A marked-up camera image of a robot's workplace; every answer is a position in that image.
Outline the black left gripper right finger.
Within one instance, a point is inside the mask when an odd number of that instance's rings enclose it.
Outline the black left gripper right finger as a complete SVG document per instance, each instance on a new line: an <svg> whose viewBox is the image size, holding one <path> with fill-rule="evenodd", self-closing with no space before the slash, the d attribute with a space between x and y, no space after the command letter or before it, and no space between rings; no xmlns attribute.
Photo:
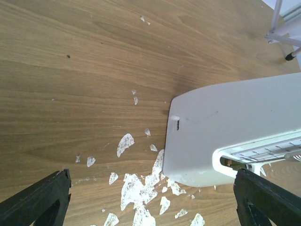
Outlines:
<svg viewBox="0 0 301 226"><path fill-rule="evenodd" d="M301 198L257 174L239 169L233 190L242 226L301 224Z"/></svg>

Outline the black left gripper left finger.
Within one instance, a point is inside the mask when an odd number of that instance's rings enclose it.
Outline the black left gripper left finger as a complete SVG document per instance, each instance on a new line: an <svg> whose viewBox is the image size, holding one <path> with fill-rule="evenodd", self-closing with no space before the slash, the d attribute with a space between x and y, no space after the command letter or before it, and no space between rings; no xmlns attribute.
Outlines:
<svg viewBox="0 0 301 226"><path fill-rule="evenodd" d="M2 226L62 226L70 203L68 169L56 171L0 203Z"/></svg>

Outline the white metronome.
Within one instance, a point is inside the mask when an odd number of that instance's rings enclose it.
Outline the white metronome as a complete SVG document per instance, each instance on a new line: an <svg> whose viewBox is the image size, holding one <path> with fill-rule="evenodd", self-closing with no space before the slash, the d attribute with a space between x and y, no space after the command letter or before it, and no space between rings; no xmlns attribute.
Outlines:
<svg viewBox="0 0 301 226"><path fill-rule="evenodd" d="M299 73L215 84L172 100L163 174L186 186L225 185L236 162L259 174L300 149Z"/></svg>

